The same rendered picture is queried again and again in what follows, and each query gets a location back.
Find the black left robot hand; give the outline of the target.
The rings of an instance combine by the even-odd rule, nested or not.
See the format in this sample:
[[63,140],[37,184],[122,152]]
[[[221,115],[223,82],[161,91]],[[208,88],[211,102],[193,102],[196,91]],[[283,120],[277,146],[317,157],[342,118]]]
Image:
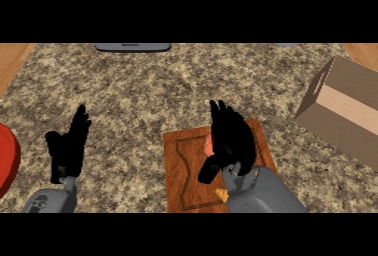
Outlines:
[[45,133],[45,143],[51,157],[50,182],[60,184],[66,177],[76,178],[81,174],[84,147],[91,120],[85,106],[79,105],[65,134],[56,131]]

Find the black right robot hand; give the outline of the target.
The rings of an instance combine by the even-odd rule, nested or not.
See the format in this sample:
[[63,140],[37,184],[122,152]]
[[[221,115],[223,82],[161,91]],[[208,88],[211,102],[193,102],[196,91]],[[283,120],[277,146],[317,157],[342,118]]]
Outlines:
[[197,181],[209,184],[218,171],[240,164],[237,175],[249,173],[257,159],[254,134],[242,115],[221,100],[209,101],[212,155],[202,164]]

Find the orange squash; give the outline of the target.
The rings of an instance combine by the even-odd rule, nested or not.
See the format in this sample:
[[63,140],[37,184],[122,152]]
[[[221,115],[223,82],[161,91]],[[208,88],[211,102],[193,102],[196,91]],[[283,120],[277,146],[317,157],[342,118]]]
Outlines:
[[[205,136],[203,153],[205,153],[206,157],[214,155],[211,133]],[[221,188],[217,188],[215,189],[215,194],[217,194],[220,200],[223,201],[223,203],[226,203],[227,199],[228,199],[227,190],[221,189]]]

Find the brown wooden cutting board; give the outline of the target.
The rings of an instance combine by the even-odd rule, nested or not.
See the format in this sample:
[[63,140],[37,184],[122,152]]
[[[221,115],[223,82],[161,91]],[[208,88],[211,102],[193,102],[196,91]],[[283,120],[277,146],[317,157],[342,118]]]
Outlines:
[[215,193],[217,188],[224,188],[221,174],[217,174],[211,184],[197,182],[197,173],[206,159],[203,145],[209,130],[209,127],[200,127],[162,135],[168,212],[227,211],[227,206]]

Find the brown cardboard box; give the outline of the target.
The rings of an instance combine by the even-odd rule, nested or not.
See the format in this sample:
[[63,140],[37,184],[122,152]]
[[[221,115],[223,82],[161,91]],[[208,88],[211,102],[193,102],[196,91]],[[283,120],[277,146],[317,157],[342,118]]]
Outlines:
[[316,74],[293,121],[378,170],[378,72],[335,56]]

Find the red round object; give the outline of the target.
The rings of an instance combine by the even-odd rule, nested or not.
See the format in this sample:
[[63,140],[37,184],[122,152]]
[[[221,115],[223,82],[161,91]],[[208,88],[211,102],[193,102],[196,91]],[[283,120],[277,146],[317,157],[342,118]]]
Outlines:
[[7,193],[20,164],[20,146],[10,128],[0,123],[0,198]]

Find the grey flat appliance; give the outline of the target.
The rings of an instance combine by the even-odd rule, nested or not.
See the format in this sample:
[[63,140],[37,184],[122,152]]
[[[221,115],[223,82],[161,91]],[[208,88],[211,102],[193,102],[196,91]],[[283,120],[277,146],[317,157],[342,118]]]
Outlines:
[[96,43],[94,47],[103,52],[164,52],[171,48],[169,43]]

